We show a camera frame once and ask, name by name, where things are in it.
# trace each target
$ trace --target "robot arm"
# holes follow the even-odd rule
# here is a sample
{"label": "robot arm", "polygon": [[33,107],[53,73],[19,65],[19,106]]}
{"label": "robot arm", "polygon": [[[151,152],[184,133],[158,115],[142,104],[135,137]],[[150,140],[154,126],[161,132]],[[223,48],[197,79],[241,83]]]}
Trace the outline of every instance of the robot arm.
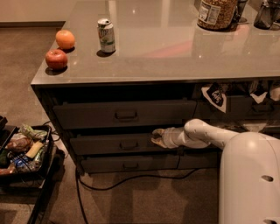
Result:
{"label": "robot arm", "polygon": [[237,133],[193,119],[181,128],[155,129],[151,141],[223,150],[219,224],[280,223],[280,141],[256,132]]}
{"label": "robot arm", "polygon": [[228,141],[238,132],[211,126],[200,119],[192,119],[182,128],[155,129],[151,141],[164,148],[177,148],[184,145],[189,148],[205,148],[213,144],[224,149]]}

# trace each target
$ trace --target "apple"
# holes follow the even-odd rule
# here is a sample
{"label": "apple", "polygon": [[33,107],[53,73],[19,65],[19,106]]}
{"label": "apple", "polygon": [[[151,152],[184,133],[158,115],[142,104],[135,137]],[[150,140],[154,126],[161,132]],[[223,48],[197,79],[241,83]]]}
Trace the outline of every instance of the apple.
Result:
{"label": "apple", "polygon": [[68,30],[58,31],[55,35],[55,40],[58,46],[63,50],[72,49],[75,45],[75,37]]}
{"label": "apple", "polygon": [[52,49],[45,55],[45,62],[52,70],[61,70],[67,66],[67,55],[60,49]]}

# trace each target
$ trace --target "electric cord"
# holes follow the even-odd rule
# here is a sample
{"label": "electric cord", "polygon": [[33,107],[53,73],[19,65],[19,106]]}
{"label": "electric cord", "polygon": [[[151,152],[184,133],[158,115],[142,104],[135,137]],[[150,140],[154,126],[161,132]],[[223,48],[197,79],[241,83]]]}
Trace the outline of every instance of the electric cord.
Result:
{"label": "electric cord", "polygon": [[85,210],[84,210],[84,207],[82,205],[82,201],[81,201],[81,193],[80,193],[80,188],[79,188],[79,182],[85,186],[86,188],[88,189],[91,189],[91,190],[94,190],[94,191],[107,191],[107,190],[111,190],[113,189],[114,187],[116,186],[119,186],[120,184],[128,181],[128,180],[131,180],[131,179],[138,179],[138,178],[146,178],[146,177],[149,177],[149,178],[160,178],[160,179],[185,179],[189,176],[191,176],[194,172],[196,172],[197,170],[199,170],[199,168],[197,169],[193,169],[191,171],[189,171],[186,175],[184,176],[180,176],[180,177],[171,177],[171,176],[161,176],[161,175],[151,175],[151,174],[144,174],[144,175],[136,175],[136,176],[133,176],[133,177],[129,177],[129,178],[125,178],[123,179],[122,181],[116,183],[115,185],[112,185],[110,187],[106,187],[106,188],[97,188],[97,187],[93,187],[93,186],[90,186],[90,185],[87,185],[86,183],[84,183],[82,180],[81,180],[81,175],[79,174],[78,170],[76,169],[75,170],[75,180],[76,180],[76,189],[77,189],[77,195],[78,195],[78,200],[79,200],[79,204],[80,204],[80,210],[81,210],[81,213],[82,213],[82,217],[85,221],[86,224],[88,224],[88,219],[87,219],[87,216],[86,216],[86,213],[85,213]]}
{"label": "electric cord", "polygon": [[77,194],[78,194],[78,200],[79,200],[79,204],[80,204],[80,210],[81,210],[81,214],[82,217],[85,221],[86,224],[88,224],[88,219],[84,210],[84,206],[82,205],[81,202],[81,194],[80,194],[80,188],[79,188],[79,179],[80,179],[80,174],[78,173],[77,169],[75,171],[75,178],[76,178],[76,189],[77,189]]}
{"label": "electric cord", "polygon": [[98,187],[93,187],[93,186],[87,185],[85,182],[83,182],[81,180],[81,175],[78,175],[78,180],[80,181],[80,183],[83,186],[85,186],[88,189],[91,189],[91,190],[94,190],[94,191],[107,191],[107,190],[111,190],[111,189],[115,188],[116,186],[119,186],[120,184],[122,184],[122,183],[124,183],[128,180],[131,180],[131,179],[139,179],[139,178],[185,179],[188,176],[190,176],[192,173],[196,172],[197,170],[199,170],[199,169],[193,169],[193,170],[189,171],[186,175],[181,176],[181,177],[170,177],[170,176],[161,176],[161,175],[152,175],[152,174],[136,175],[136,176],[133,176],[133,177],[125,178],[125,179],[121,180],[120,182],[118,182],[118,183],[116,183],[116,184],[114,184],[110,187],[106,187],[106,188],[98,188]]}

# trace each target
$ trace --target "open drawer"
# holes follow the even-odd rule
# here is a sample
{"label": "open drawer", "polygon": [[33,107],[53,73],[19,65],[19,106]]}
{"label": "open drawer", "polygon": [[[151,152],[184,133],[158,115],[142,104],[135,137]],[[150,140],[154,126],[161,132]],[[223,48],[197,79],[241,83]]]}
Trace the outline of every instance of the open drawer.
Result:
{"label": "open drawer", "polygon": [[65,130],[181,124],[190,119],[196,101],[114,101],[64,103],[53,111]]}
{"label": "open drawer", "polygon": [[166,151],[151,141],[151,134],[78,136],[70,143],[76,155]]}

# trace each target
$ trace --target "red apple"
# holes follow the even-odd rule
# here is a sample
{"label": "red apple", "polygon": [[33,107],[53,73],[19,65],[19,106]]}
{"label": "red apple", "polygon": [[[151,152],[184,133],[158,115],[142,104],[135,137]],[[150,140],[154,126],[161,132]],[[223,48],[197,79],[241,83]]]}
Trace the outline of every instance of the red apple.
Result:
{"label": "red apple", "polygon": [[61,70],[67,66],[67,55],[60,49],[52,49],[45,55],[46,64],[53,70]]}

